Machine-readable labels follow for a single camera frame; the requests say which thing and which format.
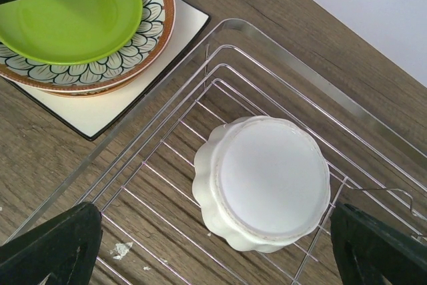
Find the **metal frame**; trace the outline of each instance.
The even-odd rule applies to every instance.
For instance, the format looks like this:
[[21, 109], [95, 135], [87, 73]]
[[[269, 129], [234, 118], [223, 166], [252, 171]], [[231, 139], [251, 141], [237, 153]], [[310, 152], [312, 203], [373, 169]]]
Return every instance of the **metal frame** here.
[[[416, 238], [420, 239], [422, 237], [422, 233], [417, 230], [414, 226], [409, 224], [405, 221], [405, 219], [401, 218], [399, 215], [394, 213], [390, 208], [387, 207], [386, 204], [383, 204], [380, 202], [377, 198], [374, 197], [374, 194], [371, 192], [372, 190], [384, 190], [385, 192], [389, 193], [395, 201], [397, 201], [402, 206], [406, 207], [410, 212], [422, 219], [427, 220], [426, 217], [424, 217], [420, 212], [417, 212], [413, 208], [412, 203], [412, 196], [406, 193], [405, 191], [402, 191], [398, 188], [391, 188], [390, 186], [385, 186], [381, 182], [379, 182], [375, 177], [373, 177], [370, 173], [368, 173], [366, 170], [364, 170], [362, 167], [360, 167], [358, 164], [353, 162], [350, 158], [348, 158], [345, 154], [343, 154], [339, 149], [334, 147], [332, 144], [330, 144], [326, 139], [324, 139], [319, 133], [316, 133], [313, 129], [309, 128], [304, 122], [302, 122], [300, 119], [298, 119], [296, 116], [294, 116], [292, 113], [290, 113], [284, 106], [280, 105], [278, 102], [276, 102], [268, 93], [262, 91], [259, 87], [257, 87], [256, 84], [252, 83], [248, 78], [245, 77], [244, 73], [239, 72], [238, 70], [234, 69], [232, 66], [226, 64], [226, 63], [220, 63], [215, 66], [213, 66], [213, 59], [218, 57], [218, 55], [222, 51], [226, 50], [232, 50], [235, 51], [236, 54], [243, 56], [248, 61], [251, 61], [253, 64], [255, 64], [257, 67], [261, 68], [264, 72], [266, 72], [270, 77], [273, 77], [278, 83], [283, 85], [286, 89], [289, 89], [292, 91], [292, 93], [296, 94], [304, 103], [309, 104], [310, 106], [314, 107], [318, 112], [320, 112], [323, 116], [325, 116], [328, 120], [332, 121], [335, 125], [337, 125], [341, 130], [344, 130], [346, 133], [350, 134], [353, 138], [357, 139], [360, 143], [362, 143], [364, 146], [369, 148], [372, 152], [374, 152], [378, 157], [383, 159], [388, 165], [392, 166], [395, 170], [399, 171], [404, 177], [406, 177], [408, 180], [410, 180], [413, 184], [418, 186], [423, 192], [427, 193], [427, 187], [415, 180], [410, 174], [406, 173], [402, 168], [400, 168], [397, 164], [395, 164], [392, 160], [388, 159], [384, 154], [382, 154], [380, 151], [378, 151], [376, 148], [371, 146], [368, 142], [363, 140], [361, 137], [357, 136], [351, 129], [346, 127], [343, 123], [341, 123], [338, 119], [335, 119], [332, 115], [330, 115], [327, 111], [322, 109], [318, 104], [316, 104], [314, 101], [310, 100], [308, 97], [306, 97], [303, 93], [298, 91], [295, 87], [290, 85], [288, 82], [286, 82], [281, 77], [277, 76], [273, 71], [266, 68], [262, 63], [255, 60], [253, 57], [248, 55], [245, 51], [241, 50], [239, 47], [236, 47], [234, 45], [220, 45], [217, 47], [215, 51], [212, 52], [212, 54], [209, 52], [211, 48], [211, 42], [214, 40], [214, 37], [220, 33], [225, 32], [228, 29], [235, 29], [240, 32], [242, 32], [244, 35], [247, 35], [254, 41], [257, 41], [260, 43], [260, 45], [266, 46], [270, 52], [275, 54], [277, 58], [283, 63], [286, 64], [294, 71], [296, 71], [298, 74], [300, 74], [302, 77], [304, 77], [307, 81], [315, 85], [318, 89], [322, 90], [328, 97], [332, 98], [335, 102], [339, 103], [342, 107], [344, 107], [347, 111], [349, 111], [352, 115], [355, 115], [356, 117], [359, 117], [361, 119], [370, 119], [372, 123], [374, 123], [374, 126], [372, 127], [373, 131], [376, 131], [379, 135], [381, 135], [384, 139], [388, 140], [391, 144], [395, 145], [397, 148], [402, 150], [407, 156], [411, 157], [417, 164], [421, 166], [421, 168], [427, 167], [427, 155], [420, 151], [419, 149], [415, 148], [412, 144], [407, 142], [404, 138], [399, 136], [396, 132], [394, 132], [392, 129], [390, 129], [387, 125], [382, 123], [379, 119], [377, 119], [375, 116], [373, 116], [371, 113], [366, 111], [363, 107], [359, 106], [355, 101], [350, 99], [347, 95], [345, 95], [343, 92], [341, 92], [339, 89], [334, 87], [331, 83], [329, 83], [326, 79], [324, 79], [322, 76], [320, 76], [318, 73], [316, 73], [313, 69], [309, 68], [307, 65], [302, 63], [300, 60], [298, 60], [296, 57], [294, 57], [289, 51], [286, 51], [283, 47], [279, 46], [275, 41], [273, 41], [271, 38], [269, 38], [266, 34], [262, 33], [259, 29], [255, 28], [250, 23], [240, 20], [240, 19], [227, 19], [225, 21], [222, 21], [215, 29], [213, 29], [200, 43], [198, 46], [196, 46], [172, 71], [171, 73], [159, 84], [157, 85], [152, 93], [145, 98], [142, 99], [141, 102], [138, 103], [138, 105], [122, 120], [122, 122], [86, 157], [86, 159], [82, 162], [82, 164], [57, 188], [56, 191], [46, 200], [44, 201], [40, 207], [24, 222], [24, 224], [10, 237], [10, 239], [17, 237], [18, 235], [24, 233], [26, 230], [28, 230], [46, 211], [47, 209], [54, 203], [54, 201], [81, 175], [85, 169], [88, 167], [88, 165], [108, 146], [108, 144], [116, 137], [116, 135], [123, 130], [123, 128], [126, 127], [127, 124], [129, 124], [132, 119], [141, 112], [144, 107], [146, 106], [147, 102], [152, 98], [155, 97], [156, 93], [159, 92], [164, 86], [166, 86], [171, 79], [174, 77], [176, 73], [179, 73], [180, 69], [187, 66], [187, 64], [196, 56], [196, 55], [204, 55], [205, 61], [204, 63], [199, 66], [197, 71], [194, 72], [194, 74], [182, 85], [182, 87], [177, 91], [171, 99], [156, 113], [156, 115], [149, 121], [142, 130], [128, 143], [126, 148], [117, 155], [115, 160], [110, 163], [110, 165], [105, 169], [105, 171], [98, 177], [98, 179], [86, 190], [86, 192], [76, 201], [76, 204], [87, 200], [88, 196], [91, 194], [91, 192], [102, 182], [104, 185], [101, 188], [101, 190], [93, 197], [91, 200], [92, 202], [96, 202], [103, 193], [111, 187], [111, 185], [115, 182], [117, 177], [121, 175], [126, 169], [126, 167], [135, 159], [137, 155], [141, 152], [141, 150], [144, 150], [147, 148], [147, 144], [151, 142], [152, 139], [155, 139], [155, 135], [160, 131], [160, 129], [163, 129], [165, 124], [172, 119], [172, 117], [177, 117], [177, 121], [167, 130], [166, 134], [159, 139], [158, 141], [155, 141], [155, 147], [149, 152], [149, 156], [145, 159], [144, 162], [141, 162], [139, 167], [136, 168], [132, 174], [127, 177], [127, 180], [122, 186], [114, 193], [113, 197], [110, 198], [107, 203], [104, 205], [104, 207], [101, 209], [101, 212], [104, 212], [110, 204], [114, 202], [116, 197], [123, 193], [126, 196], [128, 196], [130, 199], [132, 199], [135, 202], [139, 202], [143, 206], [145, 206], [152, 214], [157, 216], [160, 220], [162, 220], [165, 224], [167, 224], [169, 227], [172, 227], [178, 234], [183, 236], [188, 242], [196, 246], [199, 250], [201, 250], [204, 254], [208, 255], [211, 259], [216, 262], [219, 266], [222, 268], [225, 268], [232, 276], [234, 276], [237, 280], [239, 280], [242, 284], [249, 284], [247, 280], [244, 280], [242, 276], [238, 275], [236, 272], [225, 266], [218, 258], [211, 255], [209, 252], [203, 249], [202, 246], [197, 244], [195, 241], [193, 241], [190, 237], [185, 235], [181, 230], [176, 228], [173, 224], [171, 224], [167, 218], [161, 216], [158, 212], [156, 212], [155, 208], [150, 207], [150, 205], [133, 194], [128, 188], [128, 183], [135, 177], [136, 173], [145, 166], [149, 170], [151, 170], [154, 174], [156, 174], [159, 179], [165, 181], [168, 183], [168, 185], [173, 188], [179, 197], [185, 197], [187, 198], [191, 203], [193, 203], [195, 206], [198, 206], [197, 202], [195, 202], [191, 195], [185, 194], [182, 190], [180, 190], [179, 186], [174, 185], [172, 182], [168, 180], [167, 177], [164, 177], [161, 173], [157, 172], [154, 168], [150, 167], [150, 165], [147, 163], [148, 159], [151, 155], [153, 155], [159, 146], [166, 146], [171, 151], [176, 153], [181, 159], [183, 159], [188, 166], [193, 166], [192, 162], [188, 159], [186, 159], [183, 155], [181, 155], [177, 150], [165, 142], [168, 135], [170, 135], [174, 129], [178, 125], [185, 126], [189, 132], [191, 132], [193, 135], [196, 135], [197, 137], [201, 138], [203, 141], [206, 140], [206, 137], [203, 137], [200, 133], [198, 133], [194, 128], [192, 128], [191, 124], [188, 123], [185, 120], [186, 115], [194, 108], [195, 106], [201, 107], [205, 112], [211, 114], [212, 116], [218, 118], [220, 121], [225, 122], [219, 115], [215, 114], [212, 110], [210, 110], [207, 106], [205, 106], [201, 99], [203, 96], [205, 96], [209, 90], [215, 88], [216, 90], [220, 90], [222, 95], [228, 96], [230, 99], [232, 99], [236, 104], [240, 105], [242, 109], [244, 109], [248, 114], [262, 114], [267, 115], [267, 113], [263, 110], [262, 106], [258, 106], [254, 101], [251, 100], [250, 97], [246, 97], [238, 88], [234, 88], [231, 84], [229, 84], [226, 80], [216, 77], [217, 70], [220, 68], [226, 68], [228, 71], [233, 75], [233, 77], [238, 77], [240, 80], [242, 80], [247, 86], [250, 86], [252, 89], [256, 90], [262, 97], [264, 97], [268, 103], [278, 108], [281, 112], [283, 112], [284, 116], [287, 116], [292, 121], [294, 121], [297, 125], [299, 125], [302, 129], [306, 130], [308, 133], [313, 135], [318, 141], [322, 142], [327, 148], [330, 148], [333, 152], [335, 152], [337, 155], [339, 155], [343, 160], [351, 164], [354, 168], [356, 168], [359, 172], [363, 173], [366, 177], [370, 178], [372, 182], [375, 183], [377, 188], [371, 188], [371, 189], [364, 189], [360, 184], [358, 184], [354, 179], [346, 175], [342, 170], [340, 170], [337, 166], [334, 164], [328, 162], [329, 167], [333, 170], [331, 177], [332, 179], [338, 180], [340, 187], [335, 195], [334, 199], [330, 202], [330, 207], [328, 208], [328, 211], [326, 212], [326, 215], [322, 219], [318, 231], [316, 232], [314, 239], [310, 245], [310, 247], [305, 250], [301, 248], [301, 246], [298, 246], [295, 244], [295, 246], [298, 246], [300, 250], [304, 252], [304, 259], [302, 260], [300, 267], [298, 268], [298, 271], [295, 275], [291, 275], [289, 272], [286, 271], [285, 266], [278, 266], [274, 261], [272, 261], [270, 258], [268, 258], [265, 254], [259, 253], [269, 264], [272, 264], [275, 266], [281, 273], [284, 274], [285, 277], [292, 280], [292, 284], [300, 284], [299, 283], [299, 277], [301, 273], [303, 272], [304, 266], [306, 265], [309, 258], [313, 259], [314, 261], [317, 261], [317, 258], [313, 256], [312, 252], [316, 245], [316, 242], [318, 238], [320, 237], [320, 233], [327, 233], [330, 235], [329, 231], [325, 229], [325, 224], [328, 221], [335, 203], [342, 193], [342, 190], [344, 188], [350, 188], [352, 190], [360, 190], [362, 193], [366, 194], [371, 200], [376, 202], [380, 207], [384, 208], [389, 214], [394, 216], [397, 220], [399, 220], [401, 223], [403, 223], [407, 228], [409, 228], [413, 235], [416, 235]], [[189, 90], [189, 93], [184, 97], [181, 98], [184, 90]], [[201, 94], [199, 94], [196, 98], [194, 98], [194, 95], [199, 93], [201, 91]], [[189, 107], [181, 114], [178, 114], [181, 108], [184, 106], [184, 104], [189, 103]], [[166, 110], [170, 108], [171, 106], [175, 106], [173, 110], [169, 113], [166, 113]], [[160, 124], [154, 127], [154, 123], [160, 121]], [[149, 130], [152, 130], [152, 133], [149, 135], [147, 139], [145, 139], [143, 142], [140, 142], [141, 138], [147, 134]], [[108, 174], [110, 174], [110, 171], [115, 168], [115, 166], [119, 163], [119, 161], [124, 160], [124, 155], [127, 154], [132, 148], [135, 148], [136, 150], [132, 153], [130, 157], [125, 159], [124, 164], [110, 177], [108, 181], [106, 181], [106, 177]], [[405, 195], [410, 196], [410, 201], [407, 202], [406, 200], [402, 199], [400, 197], [400, 193], [403, 192]], [[124, 235], [126, 235], [128, 238], [132, 239], [138, 246], [140, 246], [143, 250], [145, 250], [149, 255], [153, 256], [160, 264], [162, 264], [165, 268], [167, 268], [170, 272], [175, 274], [181, 281], [183, 281], [186, 284], [191, 284], [188, 280], [186, 280], [183, 276], [179, 275], [179, 273], [174, 270], [171, 266], [163, 262], [163, 260], [156, 254], [153, 253], [147, 246], [139, 242], [137, 239], [135, 239], [130, 233], [126, 231], [125, 226], [119, 226], [116, 222], [114, 222], [110, 217], [103, 214], [104, 220], [108, 221], [110, 224], [113, 224], [117, 229], [121, 230]], [[98, 258], [98, 262], [100, 264], [103, 264], [106, 268], [111, 270], [114, 274], [117, 275], [121, 280], [123, 280], [126, 284], [131, 284], [128, 280], [126, 280], [123, 276], [119, 275], [111, 266], [109, 266], [106, 262], [104, 262], [101, 258]]]

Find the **dish drainer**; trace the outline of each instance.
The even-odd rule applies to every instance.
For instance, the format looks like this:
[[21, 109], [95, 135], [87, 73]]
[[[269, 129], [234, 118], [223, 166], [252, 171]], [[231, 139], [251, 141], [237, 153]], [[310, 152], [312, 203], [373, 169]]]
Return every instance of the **dish drainer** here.
[[[233, 251], [203, 225], [192, 159], [248, 115], [293, 121], [331, 171], [318, 228], [273, 254]], [[339, 200], [427, 243], [427, 156], [259, 29], [214, 28], [10, 239], [84, 200], [103, 213], [93, 284], [341, 284], [329, 217]], [[116, 244], [130, 251], [118, 255]]]

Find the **scalloped bowl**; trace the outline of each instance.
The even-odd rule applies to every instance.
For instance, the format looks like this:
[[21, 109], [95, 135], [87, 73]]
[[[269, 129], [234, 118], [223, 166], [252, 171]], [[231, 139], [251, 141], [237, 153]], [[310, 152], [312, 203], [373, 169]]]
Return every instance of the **scalloped bowl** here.
[[313, 232], [330, 201], [319, 146], [290, 121], [246, 117], [215, 128], [194, 159], [206, 227], [239, 251], [274, 252]]

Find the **wood grain surface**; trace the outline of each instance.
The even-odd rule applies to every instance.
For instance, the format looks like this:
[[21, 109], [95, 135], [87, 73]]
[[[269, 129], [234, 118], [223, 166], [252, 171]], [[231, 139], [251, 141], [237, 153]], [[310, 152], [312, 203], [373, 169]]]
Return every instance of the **wood grain surface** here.
[[[363, 105], [379, 119], [397, 131], [419, 150], [427, 152], [427, 89], [404, 73], [399, 67], [378, 53], [374, 48], [351, 32], [347, 27], [325, 12], [311, 0], [186, 0], [192, 5], [209, 13], [212, 22], [210, 30], [222, 19], [238, 17], [245, 19], [270, 35], [280, 45], [291, 51], [296, 57], [308, 64], [323, 77], [347, 93], [352, 99]], [[244, 62], [236, 62], [245, 67]], [[370, 131], [368, 124], [346, 114], [333, 101], [322, 97], [313, 86], [299, 79], [274, 64], [274, 70], [289, 75], [290, 81], [300, 90], [317, 99], [322, 106], [339, 117], [346, 125], [362, 135], [388, 157], [402, 164], [424, 185], [427, 184], [427, 169], [414, 164], [396, 148], [384, 141], [378, 134]], [[120, 133], [115, 141], [108, 145], [84, 175], [79, 178], [58, 202], [46, 214], [45, 218], [72, 206], [74, 201], [96, 180], [126, 143], [138, 132], [141, 124], [147, 123], [156, 111], [166, 102], [182, 83], [189, 77], [190, 71], [180, 75], [176, 83], [169, 84], [164, 92], [156, 96], [142, 113], [126, 130]], [[250, 73], [254, 80], [262, 77], [262, 71]], [[230, 83], [239, 81], [224, 78]], [[312, 107], [298, 103], [292, 93], [285, 94], [282, 88], [275, 87], [268, 79], [261, 82], [269, 88], [274, 97], [289, 106], [290, 111], [298, 114], [308, 125], [315, 127], [336, 147], [361, 164], [363, 168], [375, 175], [387, 186], [393, 185], [409, 190], [421, 200], [417, 204], [423, 214], [427, 214], [425, 193], [409, 182], [388, 164], [384, 164], [372, 152], [344, 132], [337, 132], [330, 121], [322, 118]], [[232, 101], [218, 94], [213, 88], [204, 97], [203, 105], [215, 111], [224, 120], [245, 115], [242, 109]], [[19, 93], [5, 81], [0, 81], [0, 242], [6, 239], [23, 223], [33, 210], [46, 199], [55, 188], [79, 165], [84, 157], [108, 134], [105, 133], [97, 141], [89, 142], [79, 137], [72, 130], [42, 110], [31, 100]], [[274, 108], [268, 112], [278, 117], [283, 113]], [[221, 122], [206, 113], [201, 106], [196, 106], [187, 116], [188, 123], [196, 128], [202, 136], [207, 137], [214, 125]], [[168, 144], [191, 160], [203, 141], [194, 136], [185, 126], [180, 125], [173, 135], [168, 137]], [[148, 153], [154, 146], [144, 150]], [[353, 167], [343, 162], [340, 157], [325, 146], [321, 146], [325, 156], [332, 162], [340, 163], [347, 175], [357, 179], [364, 186], [370, 181]], [[126, 179], [137, 169], [147, 157], [145, 152], [139, 153], [118, 179], [108, 187], [97, 200], [101, 208]], [[127, 192], [119, 197], [105, 211], [105, 215], [120, 226], [127, 226], [133, 238], [145, 244], [155, 252], [160, 260], [167, 260], [169, 267], [177, 270], [192, 284], [239, 284], [239, 280], [224, 270], [208, 257], [203, 250], [214, 255], [218, 260], [229, 266], [249, 284], [291, 284], [291, 278], [283, 274], [273, 264], [294, 276], [298, 271], [305, 254], [300, 249], [308, 250], [315, 234], [298, 242], [297, 246], [289, 246], [275, 254], [261, 257], [256, 253], [239, 254], [231, 250], [227, 244], [213, 236], [203, 225], [199, 208], [191, 199], [191, 180], [193, 169], [167, 146], [161, 146], [149, 159], [149, 167], [145, 166], [136, 172], [128, 189], [145, 204], [137, 201]], [[178, 186], [181, 193], [171, 187]], [[332, 180], [333, 194], [341, 186], [339, 180]], [[90, 196], [95, 196], [101, 186], [95, 188]], [[378, 196], [383, 202], [391, 202], [385, 195]], [[408, 232], [387, 213], [377, 210], [372, 199], [364, 194], [354, 194], [344, 187], [340, 200], [352, 202], [361, 208], [371, 209], [371, 214]], [[426, 232], [426, 225], [410, 217], [408, 211], [397, 206], [394, 208], [399, 215], [407, 218], [419, 230]], [[159, 216], [177, 226], [179, 230], [200, 244], [201, 250], [183, 238], [177, 230], [166, 224]], [[132, 241], [129, 236], [120, 232], [113, 224], [104, 220], [104, 238], [100, 256], [110, 266], [124, 275], [132, 284], [181, 284], [163, 264], [147, 254], [135, 242], [131, 252], [123, 260], [114, 260], [110, 250], [118, 242]], [[338, 271], [331, 251], [328, 236], [328, 224], [325, 231], [318, 232], [317, 244], [312, 252], [318, 262], [308, 258], [306, 267], [299, 277], [301, 284], [341, 284]], [[94, 284], [125, 284], [114, 276], [104, 265], [98, 264], [93, 275]]]

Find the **metal wire basket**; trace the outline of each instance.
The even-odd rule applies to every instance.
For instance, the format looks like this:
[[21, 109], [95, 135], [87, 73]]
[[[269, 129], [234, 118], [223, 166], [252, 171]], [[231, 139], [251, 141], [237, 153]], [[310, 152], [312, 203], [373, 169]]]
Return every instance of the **metal wire basket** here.
[[[206, 230], [191, 194], [197, 149], [214, 127], [248, 115], [296, 123], [331, 171], [318, 228], [273, 254], [232, 250]], [[426, 164], [425, 154], [259, 29], [228, 19], [11, 238], [90, 200], [104, 229], [94, 284], [341, 284], [329, 231], [334, 204], [354, 204], [425, 242]]]

